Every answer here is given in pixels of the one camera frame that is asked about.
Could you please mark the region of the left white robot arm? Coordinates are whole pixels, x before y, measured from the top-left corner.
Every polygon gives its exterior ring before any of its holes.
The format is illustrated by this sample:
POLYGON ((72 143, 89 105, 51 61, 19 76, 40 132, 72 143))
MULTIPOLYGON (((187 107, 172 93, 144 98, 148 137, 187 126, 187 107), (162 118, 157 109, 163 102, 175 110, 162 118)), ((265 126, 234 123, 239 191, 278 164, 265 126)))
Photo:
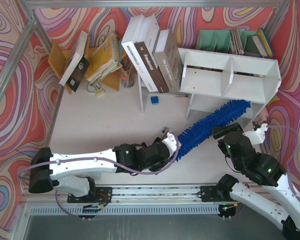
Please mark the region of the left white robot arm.
POLYGON ((168 134, 149 146, 124 143, 93 153, 52 153, 44 147, 31 160, 28 191, 42 194, 60 190, 77 198, 93 196, 96 175, 157 175, 173 164, 180 146, 175 136, 168 134))

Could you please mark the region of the blue microfiber duster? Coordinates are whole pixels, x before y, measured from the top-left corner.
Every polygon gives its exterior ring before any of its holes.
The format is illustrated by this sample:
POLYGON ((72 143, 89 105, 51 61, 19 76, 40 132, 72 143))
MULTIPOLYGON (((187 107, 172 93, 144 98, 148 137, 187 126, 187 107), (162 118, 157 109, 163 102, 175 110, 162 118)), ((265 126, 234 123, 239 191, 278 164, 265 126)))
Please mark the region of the blue microfiber duster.
POLYGON ((181 147, 175 160, 179 161, 192 149, 198 147, 211 137, 213 135, 213 128, 229 125, 246 113, 250 107, 251 103, 247 100, 230 100, 206 117, 199 119, 191 127, 186 128, 178 135, 181 147))

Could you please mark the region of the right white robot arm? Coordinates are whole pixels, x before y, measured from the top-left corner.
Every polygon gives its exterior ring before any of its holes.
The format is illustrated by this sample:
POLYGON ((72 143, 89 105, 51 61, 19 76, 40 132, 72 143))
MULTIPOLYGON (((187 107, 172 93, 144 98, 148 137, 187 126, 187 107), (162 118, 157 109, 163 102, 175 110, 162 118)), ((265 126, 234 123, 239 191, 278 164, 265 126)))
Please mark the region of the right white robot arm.
POLYGON ((236 172, 267 190, 277 202, 253 192, 232 175, 225 174, 216 184, 224 201, 234 200, 259 213, 282 231, 287 240, 300 240, 300 192, 294 187, 290 171, 272 155, 256 152, 254 145, 266 138, 270 125, 263 123, 245 132, 239 123, 214 127, 212 136, 236 172))

